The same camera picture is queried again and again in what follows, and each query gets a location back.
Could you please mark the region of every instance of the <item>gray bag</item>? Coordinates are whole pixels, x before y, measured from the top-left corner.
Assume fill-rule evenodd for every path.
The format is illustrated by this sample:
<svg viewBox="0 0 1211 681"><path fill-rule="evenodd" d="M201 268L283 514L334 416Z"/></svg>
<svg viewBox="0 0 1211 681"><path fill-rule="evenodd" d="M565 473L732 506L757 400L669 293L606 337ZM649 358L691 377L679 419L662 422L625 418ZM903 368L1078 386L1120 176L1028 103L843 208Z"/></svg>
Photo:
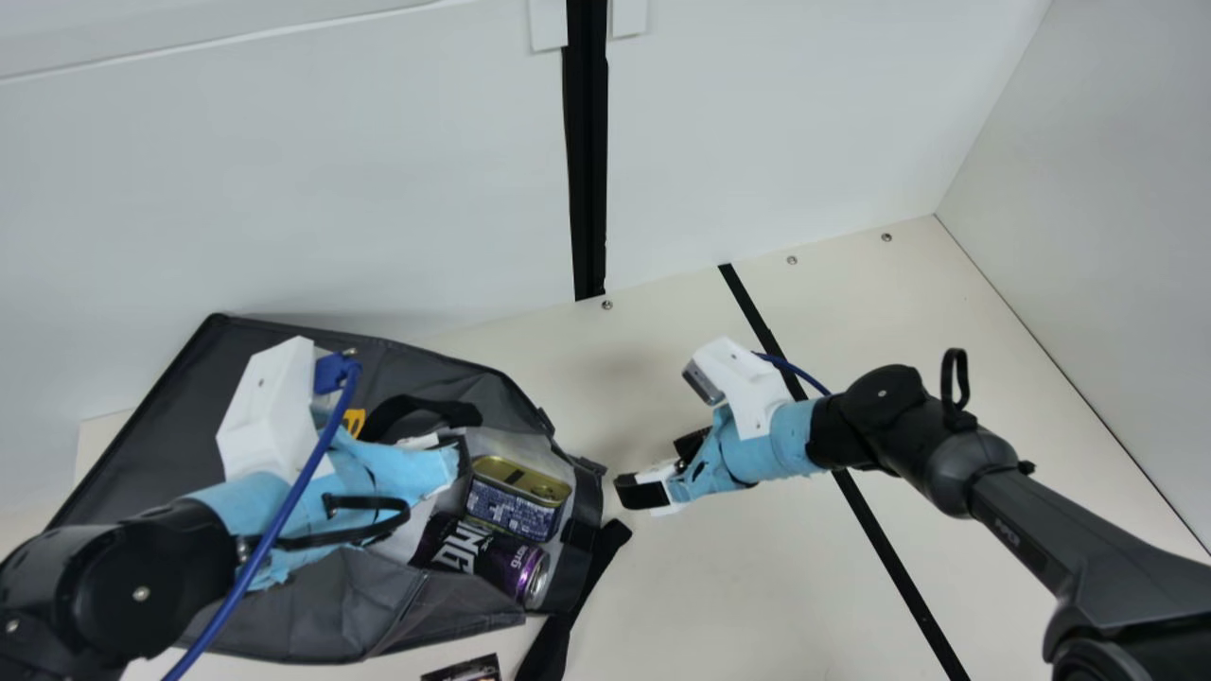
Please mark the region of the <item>gray bag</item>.
<svg viewBox="0 0 1211 681"><path fill-rule="evenodd" d="M523 443L529 456L545 459L547 470L562 471L574 492L566 502L561 532L545 545L552 554L551 585L538 611L566 613L575 607L601 527L604 469L562 452L546 414L507 376L348 333L210 316L50 527L114 522L222 482L214 433L245 365L253 353L294 336L328 350L356 348L365 371L354 407L373 410L397 395L470 404L483 424L482 430L467 433L469 443L510 439ZM417 411L392 427L391 437L441 425L442 416ZM458 488L438 505L457 504ZM421 514L404 527L424 521ZM216 607L199 613L178 645L193 642ZM524 619L522 606L480 577L419 570L390 551L350 548L299 570L287 584L246 597L211 649L285 663L350 663Z"/></svg>

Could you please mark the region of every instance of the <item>white wall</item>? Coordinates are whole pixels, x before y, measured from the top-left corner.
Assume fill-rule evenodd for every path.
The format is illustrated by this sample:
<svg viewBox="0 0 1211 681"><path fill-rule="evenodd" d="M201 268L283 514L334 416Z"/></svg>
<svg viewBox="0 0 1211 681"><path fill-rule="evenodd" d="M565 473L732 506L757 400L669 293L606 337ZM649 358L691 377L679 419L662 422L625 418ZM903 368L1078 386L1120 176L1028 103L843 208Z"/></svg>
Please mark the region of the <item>white wall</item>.
<svg viewBox="0 0 1211 681"><path fill-rule="evenodd" d="M939 211L1205 544L1209 34L1201 0L1056 0Z"/></svg>
<svg viewBox="0 0 1211 681"><path fill-rule="evenodd" d="M932 212L1046 4L654 0L609 47L609 286ZM74 45L42 24L10 30ZM570 298L561 99L523 0L0 78L0 508L210 311L420 337Z"/></svg>
<svg viewBox="0 0 1211 681"><path fill-rule="evenodd" d="M0 507L62 496L211 311L412 336L568 301L524 0L0 84Z"/></svg>
<svg viewBox="0 0 1211 681"><path fill-rule="evenodd" d="M436 0L5 0L0 76Z"/></svg>
<svg viewBox="0 0 1211 681"><path fill-rule="evenodd" d="M612 287L932 213L1049 0L653 0L609 45Z"/></svg>

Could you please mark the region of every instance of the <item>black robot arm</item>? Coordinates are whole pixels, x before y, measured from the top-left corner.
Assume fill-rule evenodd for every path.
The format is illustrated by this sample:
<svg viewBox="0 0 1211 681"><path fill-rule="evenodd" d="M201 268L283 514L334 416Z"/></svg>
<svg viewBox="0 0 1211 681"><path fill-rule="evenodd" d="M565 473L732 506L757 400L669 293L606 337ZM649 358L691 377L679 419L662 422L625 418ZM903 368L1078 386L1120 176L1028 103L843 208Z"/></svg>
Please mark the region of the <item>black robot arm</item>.
<svg viewBox="0 0 1211 681"><path fill-rule="evenodd" d="M949 394L954 368L959 402ZM942 373L941 400L906 366L876 370L826 399L813 412L809 457L903 477L947 515L986 525L1057 599L1043 641L1055 680L1211 677L1211 567L1032 480L1033 465L963 411L962 350L947 354Z"/></svg>
<svg viewBox="0 0 1211 681"><path fill-rule="evenodd" d="M193 499L44 532L0 563L0 680L120 679L222 599L237 566L223 521Z"/></svg>

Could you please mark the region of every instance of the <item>light blue tape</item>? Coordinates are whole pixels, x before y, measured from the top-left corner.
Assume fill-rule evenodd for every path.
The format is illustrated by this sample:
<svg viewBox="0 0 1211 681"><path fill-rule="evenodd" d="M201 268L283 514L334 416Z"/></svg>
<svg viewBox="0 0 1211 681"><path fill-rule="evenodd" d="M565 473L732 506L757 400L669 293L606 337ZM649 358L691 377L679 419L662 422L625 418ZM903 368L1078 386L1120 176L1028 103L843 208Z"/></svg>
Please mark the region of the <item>light blue tape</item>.
<svg viewBox="0 0 1211 681"><path fill-rule="evenodd" d="M822 470L808 458L815 400L782 405L774 412L770 435L741 440L727 405L714 410L711 433L684 473L667 482L677 503L719 492L747 490L765 480L811 475Z"/></svg>
<svg viewBox="0 0 1211 681"><path fill-rule="evenodd" d="M374 511L369 510L340 509L329 519L323 508L325 494L394 497L414 507L421 498L449 486L458 477L459 453L454 446L406 451L388 445L358 442L344 428L337 430L328 458L335 473L311 480L286 522L282 537L306 537L365 527L374 522ZM264 532L288 492L289 483L277 475L254 473L194 492L189 498L213 509L233 536L247 537ZM291 572L338 548L340 546L320 546L302 551L275 549L249 590L282 584Z"/></svg>

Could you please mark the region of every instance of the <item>blue cable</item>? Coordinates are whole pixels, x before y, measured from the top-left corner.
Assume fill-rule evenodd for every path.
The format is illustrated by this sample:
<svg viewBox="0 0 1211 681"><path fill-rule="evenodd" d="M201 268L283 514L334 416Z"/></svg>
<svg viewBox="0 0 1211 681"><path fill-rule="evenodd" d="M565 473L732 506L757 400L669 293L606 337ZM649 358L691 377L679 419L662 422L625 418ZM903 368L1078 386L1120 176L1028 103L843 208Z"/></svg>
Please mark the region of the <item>blue cable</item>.
<svg viewBox="0 0 1211 681"><path fill-rule="evenodd" d="M218 637L219 631L223 630L223 626L231 617L231 613L235 612L236 606L240 605L245 594L248 593L248 586L252 584L253 577L257 576L257 571L260 570L260 563L265 562L265 559L269 557L269 551L272 550L274 544L277 542L277 536L281 534L282 527L286 526L291 513L303 497L303 491L311 482L311 476L315 475L316 467L323 460L323 456L328 453L328 447L332 446L332 439L337 436L337 429L340 428L345 410L349 408L349 402L354 399L354 390L357 388L357 378L362 373L362 365L352 360L345 360L345 388L342 390L340 397L337 399L337 406L332 410L328 423L323 425L323 430L320 433L320 439L315 443L315 450L311 451L311 457L308 458L303 470L299 471L298 480L294 481L294 486L286 494L286 500L277 509L277 515L269 523L269 528L262 534L257 549L252 551L252 556L243 563L243 570L240 571L240 577L236 578L235 586L228 593L226 600L219 606L219 610L211 618L210 624L206 625L206 630L202 631L201 636L185 651L180 660L168 670L168 674L163 675L163 681L178 681L197 662L197 658L206 652L206 648L211 647L211 643L214 642L214 639Z"/></svg>
<svg viewBox="0 0 1211 681"><path fill-rule="evenodd" d="M786 361L785 359L775 356L775 355L765 355L765 354L762 354L762 353L753 353L753 354L757 355L758 357L765 360L767 362L776 366L777 368L784 368L786 371L790 371L790 372L794 373L796 376L798 376L799 378L807 380L808 383L811 384L813 388L815 388L816 390L819 390L821 395L823 395L826 397L828 395L832 395L832 390L828 390L827 388L825 388L823 383L820 383L815 378L811 378L810 373L808 373L808 372L803 371L802 368L792 365L791 362Z"/></svg>

